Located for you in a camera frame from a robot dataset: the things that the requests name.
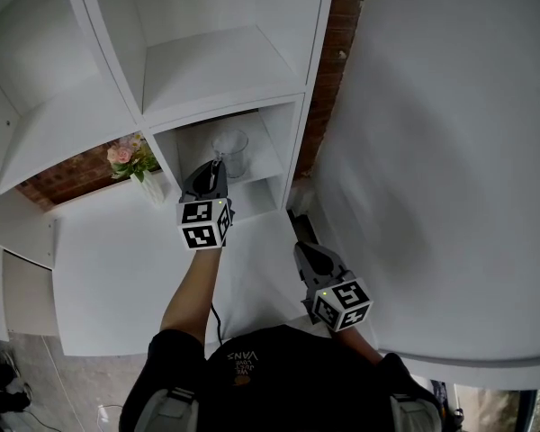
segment white vase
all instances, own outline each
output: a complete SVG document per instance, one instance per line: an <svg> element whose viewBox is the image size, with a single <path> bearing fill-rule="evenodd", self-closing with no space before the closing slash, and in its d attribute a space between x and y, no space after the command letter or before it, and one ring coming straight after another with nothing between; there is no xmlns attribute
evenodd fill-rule
<svg viewBox="0 0 540 432"><path fill-rule="evenodd" d="M139 188L139 191L156 206L159 206L164 202L162 187L160 187L160 184L154 178L152 173L145 171L144 181L142 182L140 182L136 175L130 175L130 179Z"/></svg>

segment gray floor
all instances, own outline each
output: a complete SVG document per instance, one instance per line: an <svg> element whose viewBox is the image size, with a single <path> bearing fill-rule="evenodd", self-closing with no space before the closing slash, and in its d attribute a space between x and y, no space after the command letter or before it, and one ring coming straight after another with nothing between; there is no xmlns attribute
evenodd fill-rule
<svg viewBox="0 0 540 432"><path fill-rule="evenodd" d="M98 431L98 407L123 405L146 362L145 354L66 356L57 337L11 333L9 343L0 343L3 347L13 350L22 378L32 388L29 410L62 432ZM107 408L101 413L102 431L118 430L120 409ZM48 431L26 413L8 413L4 419L16 432Z"/></svg>

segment cable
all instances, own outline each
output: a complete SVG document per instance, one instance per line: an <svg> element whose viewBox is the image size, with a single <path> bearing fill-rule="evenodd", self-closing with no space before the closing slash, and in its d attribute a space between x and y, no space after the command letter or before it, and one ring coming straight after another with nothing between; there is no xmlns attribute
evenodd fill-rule
<svg viewBox="0 0 540 432"><path fill-rule="evenodd" d="M218 327L217 327L218 341L220 342L220 345L222 345L222 334L220 331L220 326L222 323L220 322L220 317L218 316L218 312L216 311L216 309L214 309L214 304L211 304L211 307L212 307L212 312L214 312L214 317L216 317L216 320L218 321Z"/></svg>
<svg viewBox="0 0 540 432"><path fill-rule="evenodd" d="M58 428L47 426L42 421L40 421L38 418L36 418L36 415L34 413L32 413L31 411L28 411L27 409L23 410L22 413L28 413L28 414L34 416L34 419L36 419L38 422L40 422L45 428L49 428L50 430L56 430L56 432L62 432Z"/></svg>
<svg viewBox="0 0 540 432"><path fill-rule="evenodd" d="M100 410L102 408L122 408L122 405L100 405L98 407L98 414L96 415L96 426L98 427L98 430L100 430L100 432L104 432L100 427Z"/></svg>

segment person's arm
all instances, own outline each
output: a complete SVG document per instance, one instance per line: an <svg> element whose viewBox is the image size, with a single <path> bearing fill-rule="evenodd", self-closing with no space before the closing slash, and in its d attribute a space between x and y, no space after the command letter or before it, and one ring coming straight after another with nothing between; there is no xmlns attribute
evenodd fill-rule
<svg viewBox="0 0 540 432"><path fill-rule="evenodd" d="M222 248L196 251L184 280L164 312L160 331L177 329L204 345L221 252Z"/></svg>
<svg viewBox="0 0 540 432"><path fill-rule="evenodd" d="M343 329L338 333L330 331L330 335L332 339L335 339L340 344L355 350L372 365L378 365L383 360L383 357L378 354L376 349L368 344L355 327Z"/></svg>

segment flower bouquet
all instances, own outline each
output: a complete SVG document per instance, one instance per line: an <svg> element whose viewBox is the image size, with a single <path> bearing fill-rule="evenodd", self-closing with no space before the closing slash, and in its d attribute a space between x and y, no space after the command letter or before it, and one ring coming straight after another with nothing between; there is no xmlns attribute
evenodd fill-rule
<svg viewBox="0 0 540 432"><path fill-rule="evenodd" d="M164 193L150 171L158 169L158 162L141 133L120 138L108 149L108 161L113 179L129 177L155 205L164 201Z"/></svg>

